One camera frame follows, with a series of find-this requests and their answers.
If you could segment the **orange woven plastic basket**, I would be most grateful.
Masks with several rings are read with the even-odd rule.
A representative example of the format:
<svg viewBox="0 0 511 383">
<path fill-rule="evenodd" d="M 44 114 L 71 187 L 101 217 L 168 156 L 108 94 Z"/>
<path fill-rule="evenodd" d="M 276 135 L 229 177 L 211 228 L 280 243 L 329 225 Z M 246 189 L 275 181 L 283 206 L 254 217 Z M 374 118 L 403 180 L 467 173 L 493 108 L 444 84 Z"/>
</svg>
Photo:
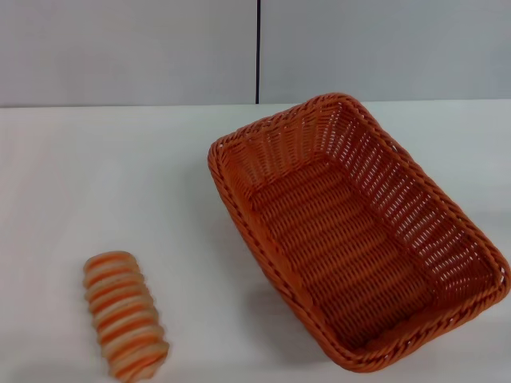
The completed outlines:
<svg viewBox="0 0 511 383">
<path fill-rule="evenodd" d="M 353 97 L 223 136 L 208 167 L 269 282 L 344 369 L 384 369 L 511 291 L 501 252 Z"/>
</svg>

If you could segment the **orange and cream striped bread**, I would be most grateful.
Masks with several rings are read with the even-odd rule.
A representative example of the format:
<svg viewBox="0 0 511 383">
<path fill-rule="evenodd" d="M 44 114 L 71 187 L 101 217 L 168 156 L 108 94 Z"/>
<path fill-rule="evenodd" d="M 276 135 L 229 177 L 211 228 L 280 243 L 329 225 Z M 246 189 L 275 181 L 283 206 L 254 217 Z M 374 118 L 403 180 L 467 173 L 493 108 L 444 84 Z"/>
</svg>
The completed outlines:
<svg viewBox="0 0 511 383">
<path fill-rule="evenodd" d="M 101 355 L 120 383 L 152 378 L 171 346 L 137 259 L 126 251 L 95 255 L 83 267 L 85 300 Z"/>
</svg>

